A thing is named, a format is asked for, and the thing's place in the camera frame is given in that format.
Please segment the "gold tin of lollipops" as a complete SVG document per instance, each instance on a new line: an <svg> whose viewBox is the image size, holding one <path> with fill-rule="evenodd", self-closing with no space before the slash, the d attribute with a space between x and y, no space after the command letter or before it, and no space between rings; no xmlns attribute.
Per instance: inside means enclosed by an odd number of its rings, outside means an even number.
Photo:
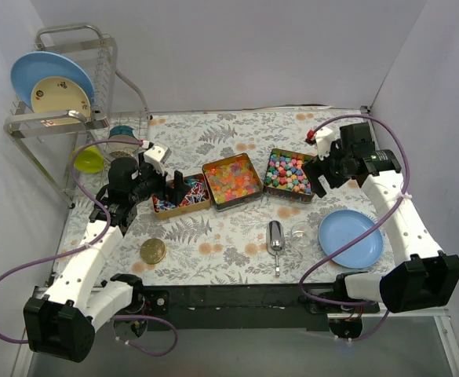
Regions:
<svg viewBox="0 0 459 377"><path fill-rule="evenodd" d="M184 176L179 170L166 182L163 199L151 198L155 216L167 219L211 207L211 195L203 174Z"/></svg>

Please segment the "tin of star candies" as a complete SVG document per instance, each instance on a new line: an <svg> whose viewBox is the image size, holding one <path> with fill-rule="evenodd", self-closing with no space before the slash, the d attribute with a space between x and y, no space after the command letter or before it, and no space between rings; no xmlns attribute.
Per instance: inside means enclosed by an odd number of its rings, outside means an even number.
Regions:
<svg viewBox="0 0 459 377"><path fill-rule="evenodd" d="M273 148L264 176L265 194L300 203L310 203L314 196L312 184L306 177L305 164L314 156Z"/></svg>

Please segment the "tin of gummy candies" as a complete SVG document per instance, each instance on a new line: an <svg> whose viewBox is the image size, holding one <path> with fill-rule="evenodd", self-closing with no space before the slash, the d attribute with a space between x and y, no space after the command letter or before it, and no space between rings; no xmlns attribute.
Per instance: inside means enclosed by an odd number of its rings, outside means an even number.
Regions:
<svg viewBox="0 0 459 377"><path fill-rule="evenodd" d="M253 202L263 195L263 185L246 153L202 166L209 194L217 211Z"/></svg>

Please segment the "clear glass bowl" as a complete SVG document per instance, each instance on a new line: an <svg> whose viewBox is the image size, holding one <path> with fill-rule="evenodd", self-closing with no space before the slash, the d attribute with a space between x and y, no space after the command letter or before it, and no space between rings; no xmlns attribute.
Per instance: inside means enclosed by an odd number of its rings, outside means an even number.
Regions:
<svg viewBox="0 0 459 377"><path fill-rule="evenodd" d="M290 231L291 246L298 250L311 248L317 237L317 228L307 221L299 221Z"/></svg>

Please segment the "silver metal scoop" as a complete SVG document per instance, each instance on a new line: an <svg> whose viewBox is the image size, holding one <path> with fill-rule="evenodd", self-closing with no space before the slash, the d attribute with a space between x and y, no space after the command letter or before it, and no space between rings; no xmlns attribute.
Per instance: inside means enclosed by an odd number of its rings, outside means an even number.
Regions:
<svg viewBox="0 0 459 377"><path fill-rule="evenodd" d="M266 233L267 251L275 260L275 276L280 277L279 258L285 250L285 236L279 221L270 221Z"/></svg>

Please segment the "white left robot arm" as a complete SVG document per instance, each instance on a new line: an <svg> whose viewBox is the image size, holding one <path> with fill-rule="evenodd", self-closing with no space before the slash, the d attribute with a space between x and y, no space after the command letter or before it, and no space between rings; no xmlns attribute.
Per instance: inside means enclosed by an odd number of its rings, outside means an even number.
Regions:
<svg viewBox="0 0 459 377"><path fill-rule="evenodd" d="M92 289L137 216L137 205L168 192L166 176L161 160L146 155L111 163L108 183L89 196L94 207L80 251L41 298L29 298L24 306L31 351L81 362L109 320L146 324L152 319L142 311L147 299L138 276L117 274L97 294Z"/></svg>

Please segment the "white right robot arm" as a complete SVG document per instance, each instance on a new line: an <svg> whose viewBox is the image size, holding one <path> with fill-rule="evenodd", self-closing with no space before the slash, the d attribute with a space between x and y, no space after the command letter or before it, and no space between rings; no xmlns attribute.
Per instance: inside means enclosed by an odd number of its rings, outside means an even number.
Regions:
<svg viewBox="0 0 459 377"><path fill-rule="evenodd" d="M391 313L445 306L459 281L459 256L448 255L433 239L407 192L410 165L406 156L378 150L369 123L373 117L361 116L360 123L349 124L335 134L323 123L310 130L306 142L316 145L318 156L304 165L312 191L324 197L319 179L324 177L332 189L354 180L371 200L377 222L357 237L349 237L325 259L343 254L361 243L379 228L387 234L393 251L395 268L386 274L357 269L339 275L330 295L304 296L317 302L335 305L342 312L357 306L381 302Z"/></svg>

